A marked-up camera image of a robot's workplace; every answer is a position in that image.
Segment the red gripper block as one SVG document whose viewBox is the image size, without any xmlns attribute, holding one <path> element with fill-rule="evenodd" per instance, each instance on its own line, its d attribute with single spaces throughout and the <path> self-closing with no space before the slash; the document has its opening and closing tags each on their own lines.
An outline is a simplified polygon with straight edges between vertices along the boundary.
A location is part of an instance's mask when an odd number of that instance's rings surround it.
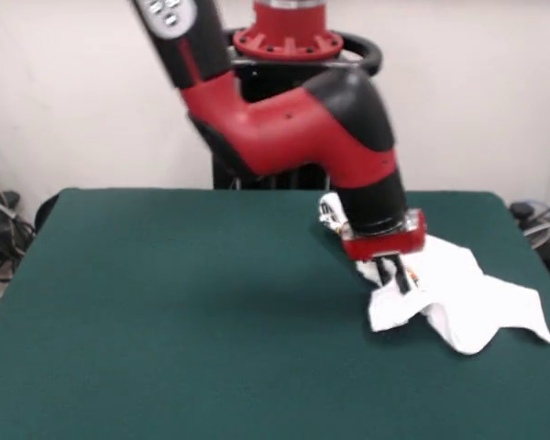
<svg viewBox="0 0 550 440">
<path fill-rule="evenodd" d="M 354 261 L 373 259 L 379 274 L 379 286 L 391 281 L 391 272 L 386 267 L 384 256 L 392 255 L 395 266 L 395 280 L 401 294 L 411 290 L 408 273 L 400 254 L 417 252 L 424 247 L 426 221 L 421 209 L 411 209 L 396 231 L 375 236 L 355 234 L 349 224 L 339 230 L 342 246 L 348 257 Z"/>
</svg>

